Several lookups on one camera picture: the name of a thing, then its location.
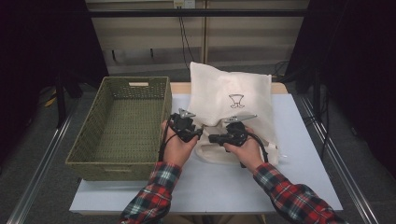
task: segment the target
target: wicker basket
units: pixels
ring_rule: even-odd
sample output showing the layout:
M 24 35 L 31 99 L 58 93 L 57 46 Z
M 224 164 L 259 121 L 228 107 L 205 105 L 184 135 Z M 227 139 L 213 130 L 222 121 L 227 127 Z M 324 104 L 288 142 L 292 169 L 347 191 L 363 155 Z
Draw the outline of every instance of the wicker basket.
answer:
M 168 77 L 105 77 L 66 165 L 85 180 L 147 180 L 171 108 Z

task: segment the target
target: person's left hand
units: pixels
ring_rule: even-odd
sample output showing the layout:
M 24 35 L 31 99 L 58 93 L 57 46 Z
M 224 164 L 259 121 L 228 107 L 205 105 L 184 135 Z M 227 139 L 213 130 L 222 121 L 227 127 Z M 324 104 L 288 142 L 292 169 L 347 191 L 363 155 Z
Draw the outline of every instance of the person's left hand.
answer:
M 162 124 L 163 131 L 166 127 L 166 121 L 167 120 Z M 168 133 L 165 141 L 175 134 L 176 133 L 168 127 Z M 189 159 L 192 149 L 195 147 L 197 142 L 198 136 L 194 136 L 188 143 L 183 142 L 183 140 L 181 140 L 177 135 L 172 137 L 166 144 L 165 151 L 163 153 L 163 161 L 183 167 L 184 163 Z

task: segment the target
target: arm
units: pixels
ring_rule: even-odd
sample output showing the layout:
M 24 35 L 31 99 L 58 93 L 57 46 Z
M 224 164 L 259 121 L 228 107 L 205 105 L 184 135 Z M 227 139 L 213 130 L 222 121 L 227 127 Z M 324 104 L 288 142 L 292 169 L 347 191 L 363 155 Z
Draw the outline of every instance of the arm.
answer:
M 270 197 L 276 211 L 292 223 L 346 223 L 308 186 L 293 185 L 273 165 L 264 163 L 258 143 L 248 138 L 241 147 L 224 144 L 246 165 Z
M 190 142 L 184 143 L 175 133 L 168 129 L 163 162 L 157 162 L 148 180 L 148 184 L 139 191 L 120 215 L 120 223 L 146 223 L 158 220 L 169 212 L 172 191 L 181 175 L 181 168 L 189 158 L 198 141 L 195 136 Z

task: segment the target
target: black drawing on bag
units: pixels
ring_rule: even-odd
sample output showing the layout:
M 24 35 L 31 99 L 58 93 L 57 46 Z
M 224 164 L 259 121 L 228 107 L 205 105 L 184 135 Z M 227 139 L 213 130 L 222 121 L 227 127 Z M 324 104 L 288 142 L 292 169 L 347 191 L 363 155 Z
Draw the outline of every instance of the black drawing on bag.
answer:
M 243 94 L 231 94 L 229 96 L 233 100 L 233 105 L 230 105 L 232 109 L 244 107 L 244 105 L 241 105 L 242 98 L 244 98 Z

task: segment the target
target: cloth bag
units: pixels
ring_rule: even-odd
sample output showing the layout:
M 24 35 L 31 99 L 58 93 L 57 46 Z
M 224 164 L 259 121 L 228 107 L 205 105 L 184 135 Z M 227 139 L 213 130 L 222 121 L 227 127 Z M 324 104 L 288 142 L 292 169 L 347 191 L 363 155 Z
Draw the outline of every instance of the cloth bag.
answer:
M 264 143 L 268 160 L 278 164 L 271 98 L 271 76 L 241 72 L 224 72 L 210 65 L 191 63 L 191 100 L 188 111 L 195 114 L 194 123 L 204 126 L 204 134 L 195 147 L 203 161 L 239 164 L 233 153 L 212 144 L 208 135 L 221 133 L 222 119 L 238 115 L 257 115 L 242 122 L 252 128 Z

